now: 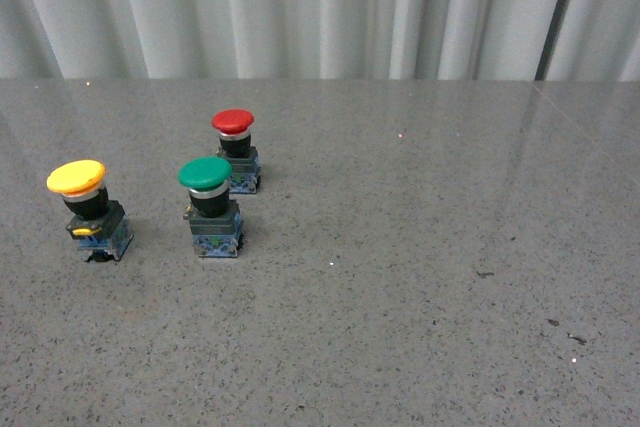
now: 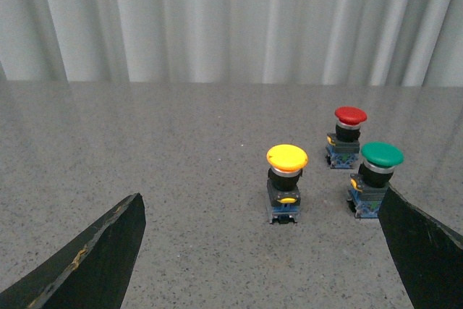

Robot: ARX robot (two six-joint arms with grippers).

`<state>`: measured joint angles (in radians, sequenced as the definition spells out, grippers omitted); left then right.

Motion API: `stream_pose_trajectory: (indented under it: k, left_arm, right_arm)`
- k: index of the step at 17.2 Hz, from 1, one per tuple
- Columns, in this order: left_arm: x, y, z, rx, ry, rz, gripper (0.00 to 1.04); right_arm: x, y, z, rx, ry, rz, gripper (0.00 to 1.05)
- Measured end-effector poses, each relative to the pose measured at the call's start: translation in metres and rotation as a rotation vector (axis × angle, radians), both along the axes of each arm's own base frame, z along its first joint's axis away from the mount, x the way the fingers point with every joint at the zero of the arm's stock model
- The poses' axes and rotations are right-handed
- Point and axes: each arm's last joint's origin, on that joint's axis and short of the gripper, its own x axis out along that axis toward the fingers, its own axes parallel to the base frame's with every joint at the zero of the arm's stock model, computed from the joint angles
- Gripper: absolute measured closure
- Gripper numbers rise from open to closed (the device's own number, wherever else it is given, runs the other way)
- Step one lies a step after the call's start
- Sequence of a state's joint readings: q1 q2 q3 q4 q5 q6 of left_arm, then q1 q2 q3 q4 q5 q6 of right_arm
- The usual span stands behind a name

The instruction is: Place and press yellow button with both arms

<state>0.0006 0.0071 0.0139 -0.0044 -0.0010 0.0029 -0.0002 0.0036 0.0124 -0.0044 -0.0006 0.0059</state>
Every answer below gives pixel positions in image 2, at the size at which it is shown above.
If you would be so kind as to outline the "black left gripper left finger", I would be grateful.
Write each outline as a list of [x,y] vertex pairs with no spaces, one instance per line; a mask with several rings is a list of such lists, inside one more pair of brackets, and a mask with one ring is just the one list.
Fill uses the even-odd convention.
[[1,292],[1,307],[120,308],[145,225],[142,195],[127,196]]

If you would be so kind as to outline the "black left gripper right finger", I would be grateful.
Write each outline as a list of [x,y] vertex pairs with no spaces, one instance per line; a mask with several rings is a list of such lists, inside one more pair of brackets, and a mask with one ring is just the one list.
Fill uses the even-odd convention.
[[462,236],[393,188],[378,218],[413,307],[461,308]]

